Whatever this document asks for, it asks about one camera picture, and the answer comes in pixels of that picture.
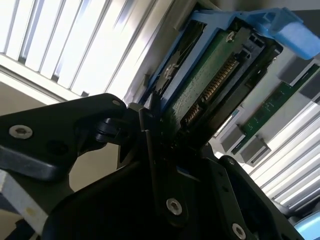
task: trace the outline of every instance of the black metal bracket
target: black metal bracket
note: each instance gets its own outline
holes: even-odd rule
[[[59,180],[78,156],[130,137],[113,126],[126,109],[119,98],[106,93],[1,116],[0,169]]]

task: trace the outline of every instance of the silver screw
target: silver screw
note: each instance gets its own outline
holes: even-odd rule
[[[121,105],[121,103],[118,102],[117,100],[113,100],[112,103],[113,103],[114,105],[117,105],[117,106],[120,106],[120,105]]]
[[[229,162],[231,165],[235,165],[235,161],[233,161],[231,158],[228,158],[228,162]]]
[[[236,36],[235,32],[232,31],[232,32],[229,33],[228,36],[226,36],[225,41],[226,41],[227,43],[231,43],[231,42],[235,39],[235,36]]]
[[[246,239],[246,233],[244,231],[244,229],[237,223],[233,223],[232,224],[232,230],[234,232],[234,234],[241,240]]]
[[[10,127],[9,134],[16,139],[28,139],[34,132],[25,125],[14,125]]]
[[[166,207],[168,210],[176,216],[179,216],[182,213],[182,206],[175,198],[169,198],[166,201]]]

